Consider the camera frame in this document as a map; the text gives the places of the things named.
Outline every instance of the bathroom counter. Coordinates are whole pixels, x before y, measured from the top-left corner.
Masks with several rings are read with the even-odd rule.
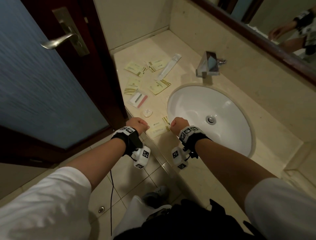
[[[146,66],[145,62],[153,60],[169,62],[175,53],[181,54],[182,58],[165,77],[165,80],[170,82],[171,85],[159,94],[154,95],[148,87],[162,69],[153,73],[148,69],[141,78],[143,83],[140,88],[148,95],[147,101],[140,109],[128,104],[127,102],[131,96],[124,94],[124,89],[130,78],[137,79],[139,77],[125,70],[124,67],[130,61],[144,66]],[[251,159],[271,173],[281,177],[282,170],[301,146],[302,141],[222,74],[207,79],[197,78],[195,69],[200,60],[201,56],[170,30],[115,53],[114,61],[126,109],[133,117],[141,117],[151,125],[167,116],[168,99],[176,88],[184,85],[204,85],[220,90],[240,107],[250,121],[256,142],[253,146],[254,151]],[[227,59],[226,65],[220,66],[220,68],[222,67],[230,67],[229,59]],[[249,84],[251,84],[251,81],[255,81],[255,79],[249,79]],[[142,114],[142,110],[146,108],[153,111],[149,118],[145,118]],[[149,135],[147,137],[159,151],[155,153],[155,150],[152,150],[154,155],[161,154],[167,160],[204,207],[209,206],[209,198],[212,198],[224,206],[226,213],[234,216],[238,222],[247,220],[246,215],[200,158],[189,159],[189,166],[184,170],[179,170],[173,165],[171,150],[177,145],[181,146],[181,143],[172,132],[166,132],[155,138],[151,138]]]

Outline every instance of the wrist strap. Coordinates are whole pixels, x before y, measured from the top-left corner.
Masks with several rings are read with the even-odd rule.
[[[126,144],[126,149],[123,154],[124,155],[132,155],[132,152],[136,151],[138,148],[143,147],[143,143],[140,141],[138,137],[138,132],[135,128],[125,126],[114,132],[113,138],[122,139]]]
[[[192,154],[190,154],[191,157],[198,158],[198,155],[195,151],[195,144],[198,140],[204,138],[209,139],[205,133],[196,126],[185,127],[179,133],[179,139],[184,145],[185,149],[189,149],[192,152]]]
[[[303,27],[306,27],[310,24],[312,24],[313,20],[314,20],[314,13],[312,12],[312,10],[306,10],[300,13],[300,15],[298,15],[297,17],[295,17],[293,19],[293,21],[297,22],[296,25],[296,29],[299,30]]]

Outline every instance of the mirror frame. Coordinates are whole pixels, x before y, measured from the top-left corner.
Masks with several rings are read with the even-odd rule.
[[[301,58],[286,53],[273,42],[264,38],[259,33],[253,31],[244,23],[233,19],[228,13],[226,13],[215,4],[211,3],[209,0],[191,0],[191,2],[194,2],[195,4],[200,6],[202,9],[216,17],[232,30],[242,35],[247,40],[254,43],[257,47],[264,50],[276,60],[287,66],[289,69],[293,70],[294,72],[305,78],[308,82],[316,86],[316,70],[313,70],[313,68],[310,67]]]

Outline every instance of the faucet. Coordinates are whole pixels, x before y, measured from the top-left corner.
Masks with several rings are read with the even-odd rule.
[[[219,75],[218,66],[225,63],[226,63],[226,60],[217,59],[216,53],[205,51],[200,61],[200,64],[195,70],[195,75],[198,78],[206,78],[207,75],[218,76]]]

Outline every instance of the white sink basin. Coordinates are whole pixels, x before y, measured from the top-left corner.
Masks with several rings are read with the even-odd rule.
[[[252,148],[249,124],[240,109],[224,94],[203,86],[188,86],[168,100],[168,119],[183,117],[210,139],[245,156]]]

